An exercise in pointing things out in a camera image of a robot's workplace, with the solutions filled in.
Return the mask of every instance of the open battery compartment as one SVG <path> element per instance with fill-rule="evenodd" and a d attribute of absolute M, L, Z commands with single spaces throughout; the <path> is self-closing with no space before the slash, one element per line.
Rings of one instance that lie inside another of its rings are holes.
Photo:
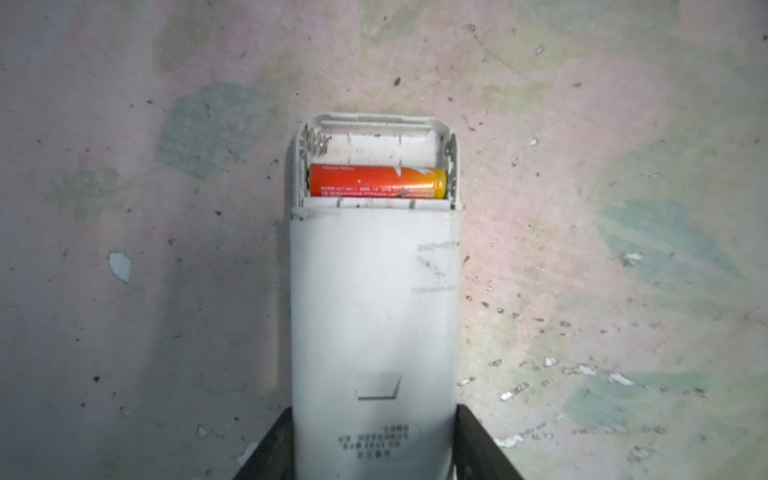
<path fill-rule="evenodd" d="M 295 207 L 461 209 L 458 147 L 451 129 L 430 117 L 387 114 L 321 114 L 300 129 L 294 152 Z M 442 168 L 440 200 L 382 197 L 312 197 L 312 164 Z"/>

